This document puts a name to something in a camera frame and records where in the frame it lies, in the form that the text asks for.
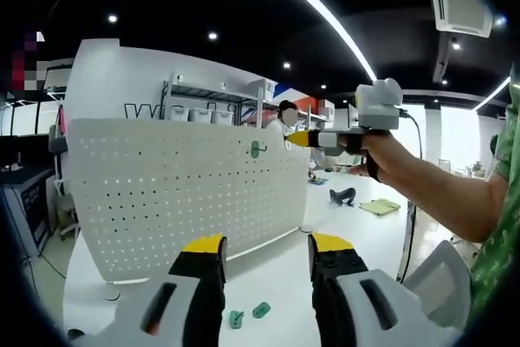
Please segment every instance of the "led light strip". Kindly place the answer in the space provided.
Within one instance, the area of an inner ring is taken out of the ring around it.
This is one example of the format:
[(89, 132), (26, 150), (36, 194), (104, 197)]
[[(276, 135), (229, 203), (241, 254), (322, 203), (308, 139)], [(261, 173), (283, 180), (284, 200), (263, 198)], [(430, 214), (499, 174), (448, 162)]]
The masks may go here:
[(354, 56), (356, 56), (356, 59), (359, 61), (363, 69), (365, 69), (368, 77), (370, 77), (372, 81), (377, 80), (377, 77), (375, 76), (374, 71), (372, 71), (370, 64), (368, 61), (366, 61), (365, 56), (359, 50), (358, 45), (356, 45), (356, 42), (354, 42), (350, 34), (348, 34), (345, 28), (341, 25), (340, 21), (329, 11), (328, 8), (325, 7), (325, 5), (320, 0), (306, 1), (328, 22), (328, 24), (331, 25), (334, 30), (336, 30), (336, 33), (338, 33), (344, 43), (349, 46)]
[(505, 79), (498, 87), (496, 87), (495, 91), (489, 94), (487, 98), (485, 98), (481, 103), (474, 107), (473, 111), (480, 110), (483, 106), (487, 105), (489, 101), (491, 101), (496, 95), (498, 95), (511, 81), (511, 77)]

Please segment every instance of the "white storage box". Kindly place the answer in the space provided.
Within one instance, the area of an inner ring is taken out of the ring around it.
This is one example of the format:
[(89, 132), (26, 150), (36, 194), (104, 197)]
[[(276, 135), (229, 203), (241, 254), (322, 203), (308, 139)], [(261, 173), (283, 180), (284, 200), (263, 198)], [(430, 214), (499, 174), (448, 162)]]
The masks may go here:
[(335, 105), (331, 101), (328, 101), (327, 99), (322, 99), (321, 101), (318, 101), (318, 113), (320, 115), (323, 115), (327, 121), (333, 121), (334, 120), (334, 112)]
[(170, 107), (170, 121), (188, 121), (189, 109), (186, 107), (171, 106)]
[(233, 113), (231, 113), (231, 111), (214, 110), (211, 114), (211, 123), (217, 125), (233, 125)]
[(275, 83), (266, 79), (252, 81), (246, 87), (246, 93), (254, 97), (258, 96), (258, 89), (262, 89), (263, 100), (266, 102), (271, 102), (275, 96)]
[(319, 114), (324, 116), (327, 121), (334, 120), (334, 107), (319, 107)]
[(209, 124), (211, 122), (210, 109), (189, 109), (189, 120), (200, 124)]

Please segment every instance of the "black hair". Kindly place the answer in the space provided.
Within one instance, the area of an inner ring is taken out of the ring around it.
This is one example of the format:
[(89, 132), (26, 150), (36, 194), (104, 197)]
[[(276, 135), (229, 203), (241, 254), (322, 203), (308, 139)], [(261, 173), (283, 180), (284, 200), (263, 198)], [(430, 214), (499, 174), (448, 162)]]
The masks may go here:
[(293, 102), (285, 100), (280, 102), (278, 105), (278, 116), (281, 117), (284, 111), (287, 109), (294, 109), (298, 111), (298, 107)]
[(496, 155), (496, 142), (498, 141), (498, 134), (491, 137), (491, 141), (489, 141), (489, 149), (491, 150), (491, 154), (493, 156)]

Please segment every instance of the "person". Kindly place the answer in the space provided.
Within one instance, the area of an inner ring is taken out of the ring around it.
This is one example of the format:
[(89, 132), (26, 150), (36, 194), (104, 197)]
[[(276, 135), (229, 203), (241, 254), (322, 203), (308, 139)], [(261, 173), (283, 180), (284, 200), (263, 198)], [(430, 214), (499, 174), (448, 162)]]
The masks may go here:
[[(298, 122), (298, 108), (295, 103), (290, 101), (282, 101), (278, 106), (278, 115), (270, 123), (267, 124), (266, 129), (271, 129), (280, 134), (287, 136), (294, 133), (295, 126)], [(291, 143), (285, 142), (285, 149), (291, 150)], [(329, 156), (319, 148), (312, 148), (310, 151), (310, 160), (314, 162), (314, 166), (309, 168), (309, 178), (315, 178), (314, 169), (333, 168), (336, 160)]]
[[(513, 261), (520, 228), (520, 89), (509, 85), (512, 104), (496, 146), (496, 167), (487, 181), (454, 176), (415, 158), (390, 133), (367, 135), (362, 148), (379, 166), (378, 179), (393, 187), (454, 234), (483, 243), (471, 270), (474, 318), (492, 298)], [(348, 139), (340, 140), (343, 145)], [(367, 175), (366, 166), (353, 174)]]
[(298, 108), (290, 101), (282, 101), (278, 105), (278, 115), (266, 126), (266, 129), (275, 130), (284, 136), (294, 132), (298, 122)]
[(496, 156), (496, 143), (498, 142), (498, 134), (491, 137), (491, 140), (489, 141), (489, 150), (491, 151), (491, 155), (493, 158)]

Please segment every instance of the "yellow tape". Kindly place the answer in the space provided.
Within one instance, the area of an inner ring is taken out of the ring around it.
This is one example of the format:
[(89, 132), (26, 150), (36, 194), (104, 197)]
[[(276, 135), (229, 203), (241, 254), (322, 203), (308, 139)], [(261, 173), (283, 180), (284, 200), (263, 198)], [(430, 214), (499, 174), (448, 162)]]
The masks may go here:
[(182, 250), (183, 252), (217, 254), (220, 240), (222, 240), (222, 235), (201, 237), (186, 245)]
[(322, 233), (313, 233), (312, 236), (316, 241), (318, 252), (342, 251), (354, 248), (352, 244), (338, 236), (323, 235)]

